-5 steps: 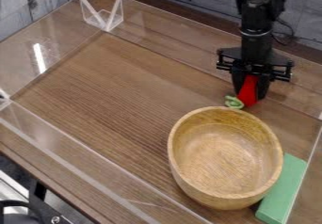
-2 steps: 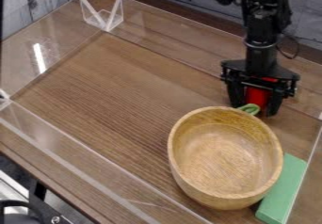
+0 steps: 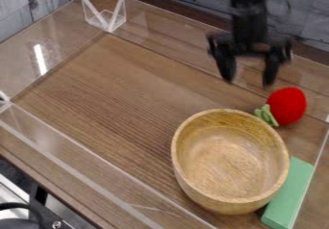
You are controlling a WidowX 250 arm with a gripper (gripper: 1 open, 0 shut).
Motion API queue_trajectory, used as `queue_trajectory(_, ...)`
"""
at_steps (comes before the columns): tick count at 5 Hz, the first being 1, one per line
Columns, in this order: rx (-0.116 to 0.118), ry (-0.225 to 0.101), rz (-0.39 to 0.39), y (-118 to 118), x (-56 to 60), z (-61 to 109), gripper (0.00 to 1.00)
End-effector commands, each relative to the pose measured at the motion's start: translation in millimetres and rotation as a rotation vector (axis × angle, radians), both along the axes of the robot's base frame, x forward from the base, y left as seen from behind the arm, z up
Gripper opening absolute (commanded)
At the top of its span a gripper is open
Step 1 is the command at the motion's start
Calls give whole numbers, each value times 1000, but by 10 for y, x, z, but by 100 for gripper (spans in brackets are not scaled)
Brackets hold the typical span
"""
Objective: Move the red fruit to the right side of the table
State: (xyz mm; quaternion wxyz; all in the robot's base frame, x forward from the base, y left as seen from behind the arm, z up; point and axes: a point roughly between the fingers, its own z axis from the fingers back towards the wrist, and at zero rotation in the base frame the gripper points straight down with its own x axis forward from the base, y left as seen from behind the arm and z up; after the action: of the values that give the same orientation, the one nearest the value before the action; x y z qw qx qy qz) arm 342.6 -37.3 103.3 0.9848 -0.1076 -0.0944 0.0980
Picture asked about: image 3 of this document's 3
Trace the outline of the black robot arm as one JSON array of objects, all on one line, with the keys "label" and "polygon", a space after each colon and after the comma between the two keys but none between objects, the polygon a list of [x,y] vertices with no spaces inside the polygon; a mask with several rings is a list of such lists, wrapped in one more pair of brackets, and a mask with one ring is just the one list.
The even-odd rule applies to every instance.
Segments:
[{"label": "black robot arm", "polygon": [[231,33],[207,33],[208,54],[222,79],[231,84],[239,56],[262,57],[262,87],[276,80],[279,67],[291,60],[291,39],[271,37],[267,29],[267,0],[228,0]]}]

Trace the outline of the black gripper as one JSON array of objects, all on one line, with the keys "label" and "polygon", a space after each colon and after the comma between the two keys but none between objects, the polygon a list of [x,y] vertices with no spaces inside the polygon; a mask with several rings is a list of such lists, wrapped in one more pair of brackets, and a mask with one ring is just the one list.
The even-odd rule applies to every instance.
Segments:
[{"label": "black gripper", "polygon": [[222,79],[231,83],[236,73],[236,56],[264,56],[262,86],[268,87],[276,79],[280,59],[291,59],[291,40],[288,38],[264,38],[259,41],[235,41],[230,33],[205,34],[208,54],[213,57]]}]

